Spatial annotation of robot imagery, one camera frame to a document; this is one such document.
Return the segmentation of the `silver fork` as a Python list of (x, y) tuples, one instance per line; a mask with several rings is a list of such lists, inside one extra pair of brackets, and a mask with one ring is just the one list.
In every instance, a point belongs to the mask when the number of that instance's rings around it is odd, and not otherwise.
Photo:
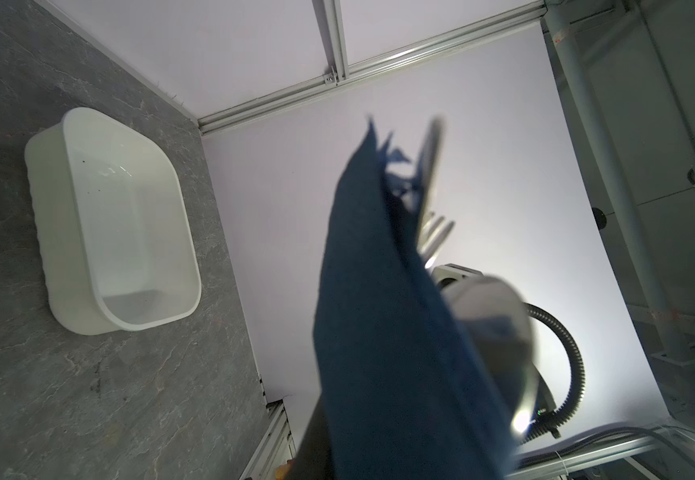
[(417, 234), (417, 254), (425, 270), (431, 270), (443, 244), (455, 228), (455, 221), (433, 211), (427, 212), (421, 220), (423, 223)]

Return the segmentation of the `silver spoon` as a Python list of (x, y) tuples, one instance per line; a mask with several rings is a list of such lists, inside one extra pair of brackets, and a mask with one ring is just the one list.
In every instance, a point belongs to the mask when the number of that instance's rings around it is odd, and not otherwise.
[(539, 393), (535, 332), (525, 302), (509, 283), (483, 274), (441, 280), (439, 290), (507, 405), (511, 433), (525, 439)]

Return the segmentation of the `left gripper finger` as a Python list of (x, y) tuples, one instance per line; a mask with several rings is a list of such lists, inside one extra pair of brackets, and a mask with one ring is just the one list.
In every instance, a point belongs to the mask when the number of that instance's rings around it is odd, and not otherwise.
[(336, 478), (329, 425), (323, 402), (316, 403), (305, 437), (285, 480), (334, 480)]

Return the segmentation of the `dark blue paper napkin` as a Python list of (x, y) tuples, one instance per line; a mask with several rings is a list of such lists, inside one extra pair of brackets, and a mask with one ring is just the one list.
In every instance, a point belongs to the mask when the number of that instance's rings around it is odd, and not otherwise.
[(509, 411), (415, 248), (369, 128), (337, 185), (314, 345), (340, 479), (501, 479)]

